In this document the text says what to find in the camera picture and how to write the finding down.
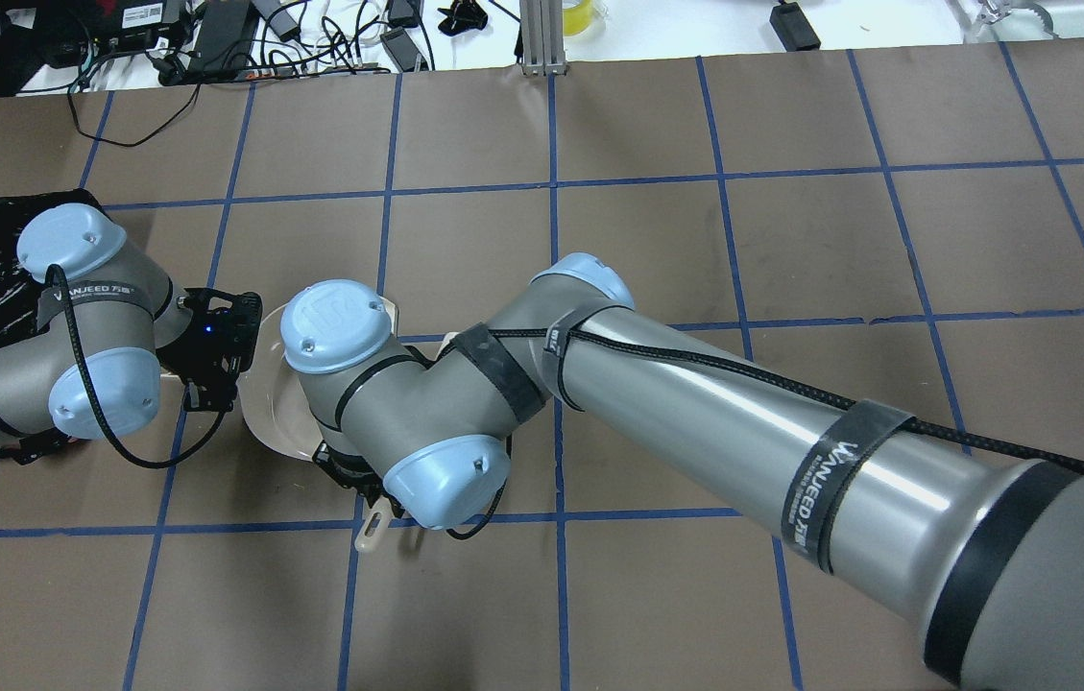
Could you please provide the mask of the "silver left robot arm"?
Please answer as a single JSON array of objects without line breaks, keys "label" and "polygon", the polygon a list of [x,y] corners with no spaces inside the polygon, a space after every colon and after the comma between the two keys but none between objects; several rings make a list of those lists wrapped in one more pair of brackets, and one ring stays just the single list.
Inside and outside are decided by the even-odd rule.
[{"label": "silver left robot arm", "polygon": [[85,203],[36,214],[15,255],[41,293],[36,334],[0,348],[0,449],[55,430],[154,468],[122,438],[156,419],[167,372],[181,381],[185,411],[233,410],[253,364],[260,294],[181,287]]}]

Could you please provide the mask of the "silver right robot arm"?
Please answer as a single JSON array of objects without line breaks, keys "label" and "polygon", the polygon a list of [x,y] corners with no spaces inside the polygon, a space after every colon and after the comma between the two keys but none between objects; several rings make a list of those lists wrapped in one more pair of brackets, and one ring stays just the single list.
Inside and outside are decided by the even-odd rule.
[{"label": "silver right robot arm", "polygon": [[576,252],[435,360],[353,280],[283,307],[319,463],[448,530],[506,485],[546,406],[588,413],[909,622],[964,690],[1084,690],[1084,461],[763,369],[635,309]]}]

